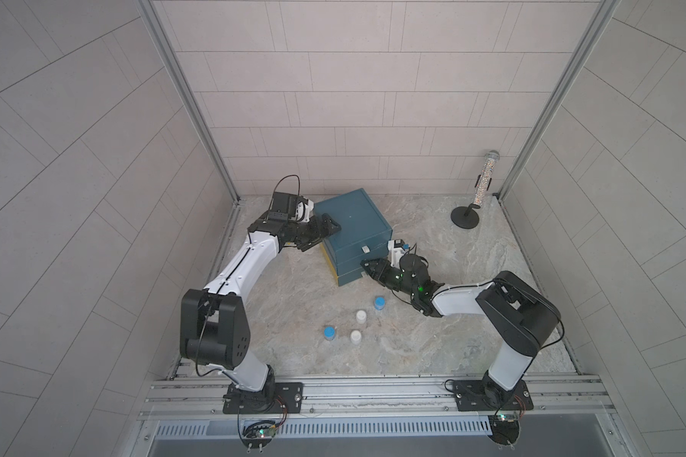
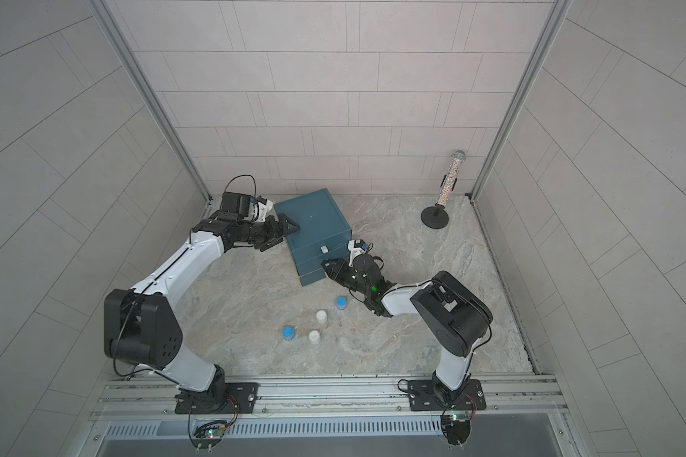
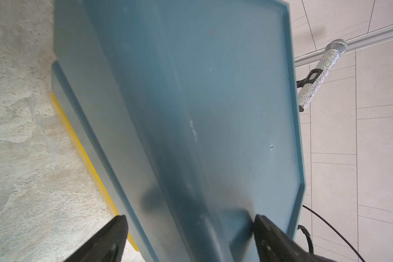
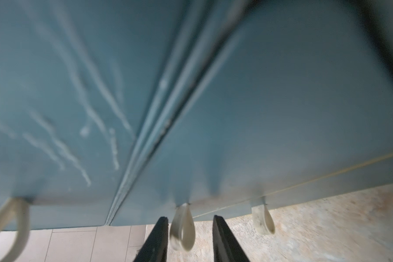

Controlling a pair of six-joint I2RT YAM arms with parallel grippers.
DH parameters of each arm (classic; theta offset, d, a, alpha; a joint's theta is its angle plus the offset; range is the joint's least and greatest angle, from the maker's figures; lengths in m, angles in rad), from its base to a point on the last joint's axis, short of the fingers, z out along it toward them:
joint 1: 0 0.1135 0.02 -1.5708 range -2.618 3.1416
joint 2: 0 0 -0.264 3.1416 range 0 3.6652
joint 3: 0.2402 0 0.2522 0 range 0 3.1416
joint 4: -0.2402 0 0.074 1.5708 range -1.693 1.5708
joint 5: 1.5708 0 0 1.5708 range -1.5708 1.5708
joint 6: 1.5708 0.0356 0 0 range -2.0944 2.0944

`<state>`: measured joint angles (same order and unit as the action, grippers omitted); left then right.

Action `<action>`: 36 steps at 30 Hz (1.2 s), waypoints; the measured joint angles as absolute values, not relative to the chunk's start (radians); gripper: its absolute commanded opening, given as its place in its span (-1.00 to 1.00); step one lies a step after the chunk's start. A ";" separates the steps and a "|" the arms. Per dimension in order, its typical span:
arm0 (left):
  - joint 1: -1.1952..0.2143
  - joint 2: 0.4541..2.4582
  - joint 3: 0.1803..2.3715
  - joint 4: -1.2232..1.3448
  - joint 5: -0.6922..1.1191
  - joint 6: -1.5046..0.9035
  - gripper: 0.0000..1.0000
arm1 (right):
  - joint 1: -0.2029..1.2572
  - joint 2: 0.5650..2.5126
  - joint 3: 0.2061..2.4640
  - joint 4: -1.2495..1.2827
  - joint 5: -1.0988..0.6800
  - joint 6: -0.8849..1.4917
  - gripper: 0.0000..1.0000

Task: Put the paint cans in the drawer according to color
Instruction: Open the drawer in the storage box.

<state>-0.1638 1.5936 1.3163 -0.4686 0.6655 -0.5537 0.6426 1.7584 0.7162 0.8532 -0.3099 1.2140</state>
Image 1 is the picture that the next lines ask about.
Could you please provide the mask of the blue paint can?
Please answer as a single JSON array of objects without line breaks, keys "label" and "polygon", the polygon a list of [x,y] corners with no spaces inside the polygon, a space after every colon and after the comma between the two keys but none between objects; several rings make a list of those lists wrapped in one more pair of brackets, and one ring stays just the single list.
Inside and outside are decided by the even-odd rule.
[{"label": "blue paint can", "polygon": [[337,331],[333,326],[326,326],[323,329],[323,336],[327,341],[333,341],[337,337]]},{"label": "blue paint can", "polygon": [[373,304],[375,305],[376,310],[383,310],[386,305],[386,300],[383,296],[377,296],[375,297],[375,302],[373,302]]}]

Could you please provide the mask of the teal three-drawer cabinet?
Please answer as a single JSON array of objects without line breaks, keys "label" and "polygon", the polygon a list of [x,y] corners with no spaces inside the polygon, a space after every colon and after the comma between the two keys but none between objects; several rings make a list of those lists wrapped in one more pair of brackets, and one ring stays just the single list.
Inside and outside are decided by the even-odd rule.
[{"label": "teal three-drawer cabinet", "polygon": [[323,253],[335,283],[342,287],[365,275],[361,262],[388,256],[393,229],[363,189],[314,204],[316,215],[327,214],[341,226],[323,241]]}]

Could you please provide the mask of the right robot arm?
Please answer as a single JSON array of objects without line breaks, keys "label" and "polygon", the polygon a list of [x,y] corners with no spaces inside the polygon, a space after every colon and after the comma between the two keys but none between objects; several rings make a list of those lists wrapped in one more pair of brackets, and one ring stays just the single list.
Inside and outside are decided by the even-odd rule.
[{"label": "right robot arm", "polygon": [[428,261],[413,253],[395,265],[381,258],[364,260],[361,266],[379,285],[407,294],[407,303],[424,316],[474,314],[489,319],[502,344],[474,394],[492,409],[507,405],[537,354],[562,325],[556,306],[508,270],[482,284],[453,286],[434,281]]}]

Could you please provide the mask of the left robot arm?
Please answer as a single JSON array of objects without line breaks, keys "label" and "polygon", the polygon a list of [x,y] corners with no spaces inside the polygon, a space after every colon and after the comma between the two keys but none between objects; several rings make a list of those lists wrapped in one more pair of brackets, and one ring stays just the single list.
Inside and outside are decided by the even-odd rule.
[{"label": "left robot arm", "polygon": [[181,299],[180,354],[194,362],[196,375],[223,374],[232,381],[232,397],[264,409],[276,401],[274,370],[251,352],[251,329],[244,301],[268,264],[285,247],[308,251],[341,231],[324,213],[300,221],[262,215],[230,264],[203,289]]}]

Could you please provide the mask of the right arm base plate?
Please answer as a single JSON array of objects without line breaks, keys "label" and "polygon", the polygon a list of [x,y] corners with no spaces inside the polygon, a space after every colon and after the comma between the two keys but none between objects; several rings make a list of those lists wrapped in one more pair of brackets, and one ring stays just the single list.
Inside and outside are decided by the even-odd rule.
[{"label": "right arm base plate", "polygon": [[534,409],[531,393],[524,380],[520,380],[512,390],[503,390],[490,378],[481,380],[448,379],[444,383],[444,388],[455,397],[459,412],[525,412]]}]

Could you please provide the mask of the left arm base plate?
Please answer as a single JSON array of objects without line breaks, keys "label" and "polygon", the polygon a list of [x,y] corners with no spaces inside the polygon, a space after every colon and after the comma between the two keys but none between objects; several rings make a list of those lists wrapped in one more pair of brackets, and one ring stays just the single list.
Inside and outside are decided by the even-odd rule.
[{"label": "left arm base plate", "polygon": [[224,395],[224,414],[295,414],[301,411],[304,384],[276,383],[261,391],[240,390],[232,385]]}]

